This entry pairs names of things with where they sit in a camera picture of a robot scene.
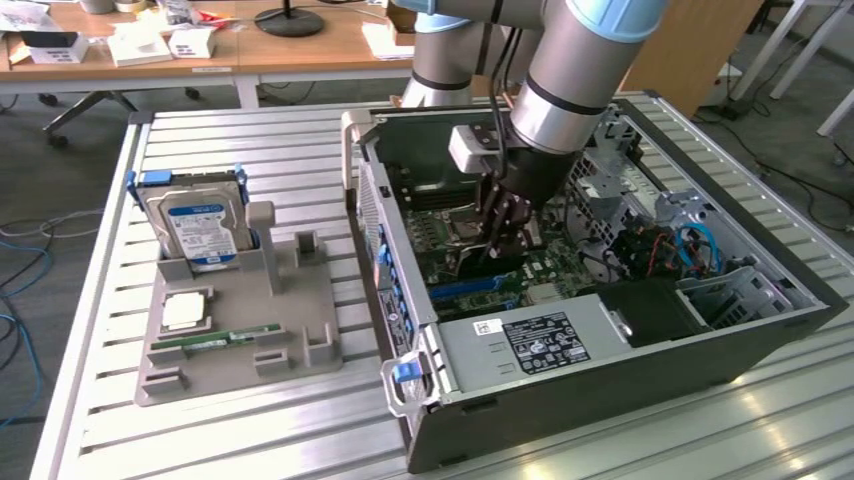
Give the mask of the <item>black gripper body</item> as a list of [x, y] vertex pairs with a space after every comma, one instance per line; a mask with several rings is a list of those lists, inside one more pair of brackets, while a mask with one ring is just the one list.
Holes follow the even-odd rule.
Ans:
[[552, 154], [534, 148], [512, 148], [508, 152], [508, 173], [498, 180], [501, 190], [544, 206], [562, 191], [570, 170], [582, 158], [582, 151]]

